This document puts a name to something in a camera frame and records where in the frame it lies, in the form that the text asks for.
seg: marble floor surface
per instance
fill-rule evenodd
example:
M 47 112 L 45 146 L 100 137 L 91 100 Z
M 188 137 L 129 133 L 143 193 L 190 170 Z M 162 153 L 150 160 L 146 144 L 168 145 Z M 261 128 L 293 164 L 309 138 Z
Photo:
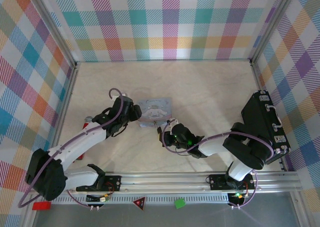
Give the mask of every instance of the marble floor surface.
M 86 116 L 112 107 L 108 91 L 113 87 L 134 102 L 172 98 L 172 116 L 199 136 L 227 132 L 235 122 L 241 122 L 241 110 L 257 90 L 246 61 L 82 63 L 60 144 L 82 129 Z M 95 164 L 108 172 L 225 171 L 233 158 L 229 152 L 203 159 L 170 153 L 162 147 L 155 128 L 141 128 L 132 122 L 121 135 L 92 147 L 70 168 Z M 280 170 L 280 165 L 275 161 L 263 170 Z

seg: colorful checkered wall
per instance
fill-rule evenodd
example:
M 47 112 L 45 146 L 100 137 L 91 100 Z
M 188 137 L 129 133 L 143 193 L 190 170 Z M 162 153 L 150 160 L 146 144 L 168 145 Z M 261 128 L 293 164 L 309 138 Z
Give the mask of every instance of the colorful checkered wall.
M 33 151 L 53 137 L 71 74 L 30 0 L 0 0 L 0 226 L 16 227 Z
M 265 9 L 280 2 L 43 1 L 75 58 L 87 62 L 247 59 L 274 13 Z
M 258 60 L 282 120 L 308 205 L 320 226 L 320 1 L 292 0 Z

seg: warning triangle sign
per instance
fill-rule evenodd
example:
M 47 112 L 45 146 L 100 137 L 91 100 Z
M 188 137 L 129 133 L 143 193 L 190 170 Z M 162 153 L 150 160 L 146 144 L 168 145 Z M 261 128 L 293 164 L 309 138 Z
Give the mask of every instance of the warning triangle sign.
M 141 198 L 138 198 L 136 199 L 135 201 L 133 201 L 133 203 L 139 207 L 139 209 L 141 209 L 142 211 L 144 210 L 145 208 L 145 202 L 146 202 L 146 197 L 141 197 Z

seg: red block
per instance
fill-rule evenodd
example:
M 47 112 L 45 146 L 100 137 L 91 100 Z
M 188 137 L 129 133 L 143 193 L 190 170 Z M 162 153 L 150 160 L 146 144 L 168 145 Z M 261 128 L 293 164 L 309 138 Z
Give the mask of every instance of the red block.
M 51 202 L 43 201 L 43 202 L 35 202 L 33 203 L 32 210 L 33 211 L 46 211 L 50 210 Z

